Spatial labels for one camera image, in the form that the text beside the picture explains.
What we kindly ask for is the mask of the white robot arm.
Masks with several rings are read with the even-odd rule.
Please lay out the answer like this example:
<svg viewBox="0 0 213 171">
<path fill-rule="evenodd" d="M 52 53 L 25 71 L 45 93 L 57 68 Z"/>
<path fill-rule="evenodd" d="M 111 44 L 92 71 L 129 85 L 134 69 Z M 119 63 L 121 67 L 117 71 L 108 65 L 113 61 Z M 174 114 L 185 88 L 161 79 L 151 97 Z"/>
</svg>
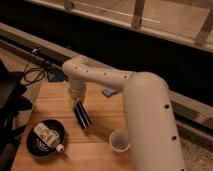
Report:
<svg viewBox="0 0 213 171">
<path fill-rule="evenodd" d="M 186 171 L 179 134 L 164 79 L 150 72 L 96 67 L 86 57 L 63 63 L 70 95 L 82 99 L 95 82 L 123 93 L 123 106 L 136 171 Z"/>
</svg>

